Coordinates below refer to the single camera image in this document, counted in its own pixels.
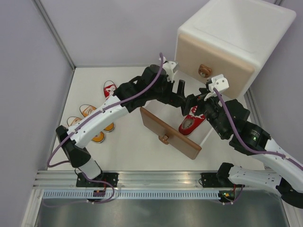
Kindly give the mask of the red sneaker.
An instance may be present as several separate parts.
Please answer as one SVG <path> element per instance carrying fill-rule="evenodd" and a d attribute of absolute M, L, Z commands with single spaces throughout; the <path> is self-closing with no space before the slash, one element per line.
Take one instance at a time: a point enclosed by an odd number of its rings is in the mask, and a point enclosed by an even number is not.
<path fill-rule="evenodd" d="M 116 84 L 111 80 L 107 80 L 103 86 L 105 99 L 108 99 L 111 95 L 113 95 L 116 89 L 117 89 Z"/>
<path fill-rule="evenodd" d="M 197 111 L 197 105 L 192 107 L 189 114 L 180 124 L 178 131 L 184 135 L 189 136 L 200 124 L 202 124 L 206 117 L 203 114 L 195 115 Z"/>

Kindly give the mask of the brown drawer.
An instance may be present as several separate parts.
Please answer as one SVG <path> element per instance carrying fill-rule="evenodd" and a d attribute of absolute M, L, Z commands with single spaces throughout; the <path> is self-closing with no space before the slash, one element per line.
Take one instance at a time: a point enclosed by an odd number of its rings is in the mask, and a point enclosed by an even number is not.
<path fill-rule="evenodd" d="M 145 107 L 140 107 L 143 124 L 158 136 L 167 135 L 170 146 L 174 147 L 188 158 L 194 160 L 202 150 L 213 128 L 204 121 L 189 136 L 182 135 L 178 128 L 184 116 L 180 108 L 163 104 L 156 100 L 150 101 Z"/>

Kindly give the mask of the brown drawer knob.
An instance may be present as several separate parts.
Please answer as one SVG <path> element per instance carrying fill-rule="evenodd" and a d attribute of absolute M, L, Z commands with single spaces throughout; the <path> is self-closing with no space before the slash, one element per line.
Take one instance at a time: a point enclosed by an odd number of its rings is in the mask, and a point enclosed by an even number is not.
<path fill-rule="evenodd" d="M 167 135 L 163 135 L 163 136 L 158 136 L 158 139 L 165 145 L 169 144 L 169 137 Z"/>

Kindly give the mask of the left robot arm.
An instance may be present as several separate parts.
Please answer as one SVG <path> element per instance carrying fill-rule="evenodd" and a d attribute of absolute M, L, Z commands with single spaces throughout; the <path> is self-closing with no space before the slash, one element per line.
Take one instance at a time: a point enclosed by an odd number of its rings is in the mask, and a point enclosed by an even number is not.
<path fill-rule="evenodd" d="M 185 108 L 185 82 L 179 82 L 176 93 L 172 91 L 177 65 L 174 61 L 166 61 L 160 66 L 151 65 L 145 68 L 142 75 L 121 84 L 113 95 L 90 115 L 69 128 L 61 125 L 56 129 L 68 163 L 82 171 L 92 187 L 99 187 L 103 183 L 102 170 L 86 149 L 93 137 L 113 121 L 151 100 Z"/>

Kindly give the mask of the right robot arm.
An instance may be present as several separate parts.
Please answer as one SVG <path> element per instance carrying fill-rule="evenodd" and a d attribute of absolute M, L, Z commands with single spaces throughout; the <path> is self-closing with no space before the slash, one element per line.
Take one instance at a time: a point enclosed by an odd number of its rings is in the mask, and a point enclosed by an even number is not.
<path fill-rule="evenodd" d="M 207 98 L 208 90 L 189 95 L 181 107 L 183 114 L 197 107 L 196 114 L 203 114 L 222 140 L 236 151 L 261 161 L 274 173 L 266 174 L 246 170 L 231 163 L 222 163 L 216 181 L 226 187 L 230 184 L 258 187 L 275 193 L 297 208 L 303 207 L 303 165 L 284 151 L 260 126 L 248 121 L 249 110 L 236 99 L 223 101 L 219 92 Z"/>

